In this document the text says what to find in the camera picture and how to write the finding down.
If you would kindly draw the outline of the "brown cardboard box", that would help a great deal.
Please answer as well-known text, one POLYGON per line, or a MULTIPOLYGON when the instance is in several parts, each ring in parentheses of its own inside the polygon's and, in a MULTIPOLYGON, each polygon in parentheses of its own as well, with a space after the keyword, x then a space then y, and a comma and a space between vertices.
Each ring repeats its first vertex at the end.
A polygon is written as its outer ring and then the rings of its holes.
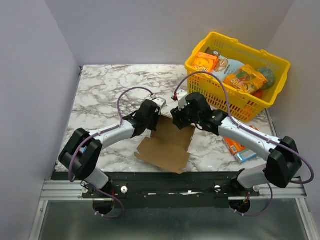
POLYGON ((172 118, 161 115, 156 130, 143 139, 134 155, 148 164, 182 174, 190 158, 188 150, 195 129, 193 125, 189 125, 180 130, 174 125, 172 118))

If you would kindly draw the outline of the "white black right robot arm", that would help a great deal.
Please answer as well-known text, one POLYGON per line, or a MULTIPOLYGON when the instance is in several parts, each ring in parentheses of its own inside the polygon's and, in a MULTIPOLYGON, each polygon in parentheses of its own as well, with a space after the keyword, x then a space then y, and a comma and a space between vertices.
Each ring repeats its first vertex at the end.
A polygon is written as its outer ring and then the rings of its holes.
POLYGON ((241 196, 254 186, 268 183, 286 188, 301 168, 302 161, 294 154, 298 149, 292 138, 263 134, 230 118, 225 111, 212 110, 199 92, 189 94, 181 90, 173 100, 177 107, 171 110, 171 115, 180 130, 195 124, 203 131, 236 141, 265 160, 264 164, 241 169, 235 175, 230 183, 234 195, 241 196))

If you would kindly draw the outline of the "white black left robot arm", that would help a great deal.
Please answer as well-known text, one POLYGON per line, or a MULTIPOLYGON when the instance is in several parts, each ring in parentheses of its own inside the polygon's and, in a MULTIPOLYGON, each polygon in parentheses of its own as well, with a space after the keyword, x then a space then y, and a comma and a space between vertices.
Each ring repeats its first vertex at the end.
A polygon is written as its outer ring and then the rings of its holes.
POLYGON ((58 157, 71 178, 93 185, 93 191, 101 198, 111 191, 111 179, 97 167, 98 158, 105 148, 122 140, 142 135, 145 130, 155 131, 166 100, 156 97, 145 100, 140 108, 122 118, 120 125, 114 124, 99 130, 77 129, 58 157))

